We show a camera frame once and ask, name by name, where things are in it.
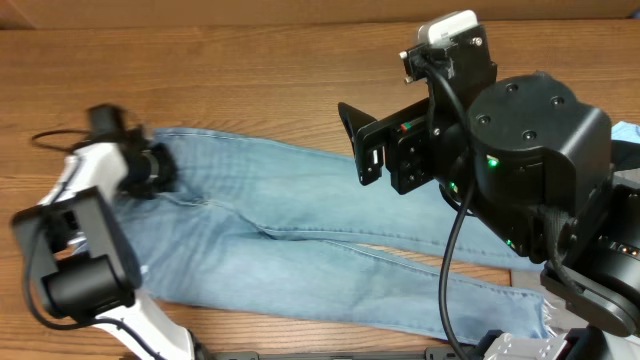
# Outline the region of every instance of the screw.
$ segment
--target screw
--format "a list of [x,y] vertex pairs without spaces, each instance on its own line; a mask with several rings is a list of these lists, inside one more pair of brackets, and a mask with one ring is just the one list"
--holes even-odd
[[471,45],[480,46],[480,45],[482,45],[482,38],[481,37],[474,37],[473,39],[471,39],[470,43],[471,43]]
[[491,118],[488,117],[487,115],[480,115],[480,117],[478,118],[478,122],[482,125],[486,125],[491,121]]
[[556,96],[551,98],[551,104],[553,106],[558,106],[564,104],[564,98],[562,96]]
[[535,133],[535,131],[531,131],[531,130],[525,131],[524,134],[522,134],[522,137],[525,140],[533,140],[533,139],[536,138],[536,133]]

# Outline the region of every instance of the blue cloth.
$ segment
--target blue cloth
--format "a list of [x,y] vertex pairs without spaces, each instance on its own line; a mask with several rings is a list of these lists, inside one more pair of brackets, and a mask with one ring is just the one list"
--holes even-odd
[[611,128],[611,139],[640,144],[640,127],[620,121]]
[[[435,182],[400,196],[387,174],[361,186],[348,157],[210,130],[160,129],[155,140],[176,159],[177,191],[114,205],[154,296],[445,338],[439,269],[358,245],[442,255],[455,211]],[[454,257],[541,269],[475,218]],[[490,329],[548,336],[538,292],[455,274],[448,289],[463,342]]]

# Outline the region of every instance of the black cable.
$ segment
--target black cable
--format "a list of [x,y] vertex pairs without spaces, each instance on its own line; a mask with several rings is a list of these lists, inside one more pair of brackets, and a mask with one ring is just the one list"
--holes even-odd
[[[449,204],[449,206],[451,206],[451,208],[456,212],[460,211],[460,205],[455,200],[453,200],[451,195],[449,195],[449,193],[444,189],[444,186],[439,185],[438,188],[440,189],[440,195],[442,196],[444,201]],[[473,213],[470,213],[468,211],[467,216],[476,217],[475,215],[473,215]]]
[[456,339],[456,335],[451,328],[451,321],[449,320],[449,311],[447,310],[447,280],[449,278],[449,267],[451,266],[451,258],[453,257],[453,250],[456,247],[456,241],[458,240],[458,234],[462,227],[462,222],[469,209],[473,194],[476,190],[476,180],[471,178],[469,188],[462,201],[462,206],[458,211],[451,233],[449,234],[449,240],[447,241],[447,247],[444,251],[444,257],[442,259],[442,267],[440,268],[440,280],[438,281],[438,308],[440,309],[440,320],[442,321],[442,327],[444,333],[447,335],[449,345],[453,348],[453,351],[458,355],[461,360],[469,360],[467,353],[462,349],[462,346]]
[[560,256],[560,252],[558,251],[558,242],[567,218],[568,215],[560,209],[544,209],[544,237],[547,242],[547,255],[558,279],[574,294],[580,295],[582,294],[582,290],[571,279],[571,276],[569,276],[564,266],[562,266],[563,257]]
[[467,118],[467,112],[464,110],[464,107],[462,106],[460,99],[451,88],[451,85],[449,85],[449,82],[447,81],[447,79],[445,79],[444,76],[442,76],[442,74],[435,67],[433,67],[433,65],[429,64],[429,62],[427,62],[421,56],[414,56],[411,58],[411,60],[413,61],[414,65],[416,65],[417,67],[421,67],[427,73],[427,80],[431,82],[435,80],[438,83],[438,85],[440,85],[442,90],[444,90],[445,94],[449,98],[449,102],[453,107],[454,113],[458,118],[458,121],[460,121],[460,124],[462,125],[462,127],[468,132],[469,119]]
[[[75,177],[76,173],[78,172],[78,169],[80,169],[80,166],[82,165],[82,158],[76,156],[76,159],[77,159],[77,162],[76,162],[76,165],[74,166],[73,170],[71,171],[71,174],[69,174],[69,177],[67,177],[67,179],[60,184],[60,188],[58,189],[56,194],[53,196],[53,198],[49,201],[49,204],[55,203],[60,198],[60,196],[67,189],[68,184]],[[33,296],[31,294],[30,282],[31,282],[31,267],[32,267],[32,264],[33,264],[33,258],[34,258],[35,253],[36,253],[36,247],[38,245],[39,235],[40,235],[40,233],[42,231],[44,231],[44,226],[45,226],[44,220],[40,220],[40,222],[36,225],[36,229],[34,230],[33,236],[32,236],[31,249],[29,249],[29,253],[27,254],[27,257],[26,257],[25,263],[24,263],[24,271],[23,271],[23,278],[22,278],[22,292],[23,292],[23,296],[24,296],[24,301],[25,301],[25,303],[27,305],[27,308],[28,308],[29,312],[31,313],[31,315],[40,324],[42,324],[43,326],[45,326],[45,327],[47,327],[49,329],[52,329],[52,330],[61,330],[61,331],[77,330],[77,329],[81,329],[81,328],[85,328],[85,327],[89,327],[89,326],[93,326],[93,325],[97,325],[97,324],[112,324],[112,325],[115,325],[118,330],[122,329],[129,336],[131,336],[131,338],[135,342],[137,342],[138,345],[140,345],[140,347],[144,351],[146,351],[149,354],[149,356],[151,356],[153,359],[155,359],[155,360],[165,360],[158,353],[153,351],[153,349],[140,337],[140,335],[138,335],[133,329],[131,329],[127,324],[125,324],[122,321],[109,319],[109,318],[102,318],[102,319],[93,319],[93,320],[90,320],[90,321],[87,321],[87,322],[83,322],[83,323],[56,324],[56,323],[53,323],[53,322],[45,319],[44,316],[42,316],[42,314],[40,314],[40,312],[36,308],[35,304],[33,303]]]
[[41,132],[39,134],[33,135],[31,137],[31,145],[33,145],[35,147],[42,148],[42,149],[55,150],[55,151],[60,151],[60,152],[63,152],[63,153],[71,153],[71,152],[73,152],[73,148],[65,148],[65,147],[62,147],[62,146],[41,143],[41,142],[38,141],[38,139],[43,138],[43,137],[52,136],[52,135],[62,135],[62,134],[89,135],[90,131],[89,130],[82,130],[82,129],[61,129],[61,130],[45,131],[45,132]]

